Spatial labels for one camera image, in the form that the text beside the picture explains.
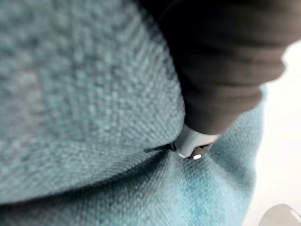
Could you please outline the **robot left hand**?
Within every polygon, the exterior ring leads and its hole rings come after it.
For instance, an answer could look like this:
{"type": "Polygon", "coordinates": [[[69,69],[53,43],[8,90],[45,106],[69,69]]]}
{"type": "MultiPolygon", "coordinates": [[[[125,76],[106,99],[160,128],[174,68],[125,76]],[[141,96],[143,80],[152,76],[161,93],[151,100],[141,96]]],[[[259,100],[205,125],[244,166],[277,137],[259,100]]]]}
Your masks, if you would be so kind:
{"type": "Polygon", "coordinates": [[[301,38],[298,0],[143,0],[169,47],[185,105],[173,150],[200,159],[281,76],[301,38]]]}

